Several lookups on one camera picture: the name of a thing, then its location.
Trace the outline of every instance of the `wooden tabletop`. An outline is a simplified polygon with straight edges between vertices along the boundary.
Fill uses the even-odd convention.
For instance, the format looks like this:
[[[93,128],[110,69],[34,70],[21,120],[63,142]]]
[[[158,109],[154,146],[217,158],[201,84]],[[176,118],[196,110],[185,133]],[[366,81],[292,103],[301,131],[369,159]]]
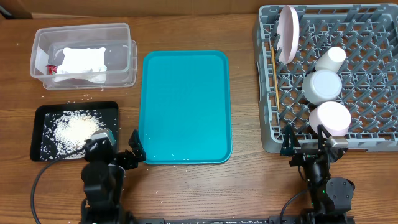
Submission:
[[[127,172],[122,203],[137,218],[264,218],[278,215],[291,196],[306,188],[289,158],[261,146],[259,82],[252,28],[256,15],[202,17],[120,17],[71,20],[0,21],[0,223],[33,223],[29,196],[45,162],[29,158],[35,110],[41,105],[114,100],[120,107],[120,149],[138,127],[144,57],[154,50],[223,51],[229,60],[233,153],[221,165],[149,166]],[[137,82],[130,88],[45,90],[29,75],[34,35],[39,28],[126,22],[137,42]],[[42,223],[78,223],[84,199],[80,172],[85,161],[60,162],[39,181],[35,205]],[[331,174],[356,184],[357,223],[398,223],[398,153],[348,152]],[[310,207],[303,197],[285,214]]]

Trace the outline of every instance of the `wooden stick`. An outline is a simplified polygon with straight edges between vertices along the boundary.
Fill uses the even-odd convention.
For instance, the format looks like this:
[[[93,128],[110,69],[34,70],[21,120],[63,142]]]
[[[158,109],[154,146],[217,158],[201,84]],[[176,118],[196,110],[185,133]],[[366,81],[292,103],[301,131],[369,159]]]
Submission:
[[[272,56],[272,71],[274,72],[274,86],[275,86],[275,93],[276,93],[276,105],[279,111],[279,93],[278,93],[278,78],[276,76],[276,67],[275,67],[275,55],[274,55],[274,48],[271,47],[271,56]]]

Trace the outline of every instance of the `blue tray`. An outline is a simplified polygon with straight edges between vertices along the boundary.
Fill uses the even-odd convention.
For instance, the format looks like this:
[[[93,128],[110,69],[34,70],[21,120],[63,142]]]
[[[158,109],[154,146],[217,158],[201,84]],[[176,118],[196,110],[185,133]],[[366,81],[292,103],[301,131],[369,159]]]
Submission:
[[[219,164],[232,153],[228,59],[217,50],[144,59],[139,137],[147,164]]]

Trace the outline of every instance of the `gray dish rack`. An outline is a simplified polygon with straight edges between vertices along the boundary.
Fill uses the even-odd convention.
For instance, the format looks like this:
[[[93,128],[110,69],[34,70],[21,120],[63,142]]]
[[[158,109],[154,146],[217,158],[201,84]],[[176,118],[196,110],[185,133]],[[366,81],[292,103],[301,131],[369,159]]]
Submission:
[[[395,4],[293,6],[300,21],[300,40],[293,62],[275,60],[280,110],[277,109],[271,47],[276,50],[277,26],[283,6],[262,6],[253,29],[260,101],[262,146],[279,152],[282,130],[291,124],[302,147],[317,146],[308,117],[315,106],[304,99],[302,82],[330,47],[345,49],[338,71],[343,89],[337,102],[351,112],[345,138],[349,147],[398,151],[398,6]]]

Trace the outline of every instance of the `white cup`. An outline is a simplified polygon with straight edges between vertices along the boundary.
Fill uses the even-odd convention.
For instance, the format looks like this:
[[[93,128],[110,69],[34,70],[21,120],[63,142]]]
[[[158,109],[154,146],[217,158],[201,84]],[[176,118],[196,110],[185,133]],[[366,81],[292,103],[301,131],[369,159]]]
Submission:
[[[346,52],[340,47],[331,47],[317,60],[315,70],[327,69],[337,73],[344,60],[346,60]]]
[[[303,81],[304,97],[314,105],[336,100],[341,87],[340,77],[329,70],[312,72]]]
[[[332,136],[344,136],[351,124],[351,114],[345,106],[337,102],[322,103],[310,113],[310,126],[316,133],[319,124]]]

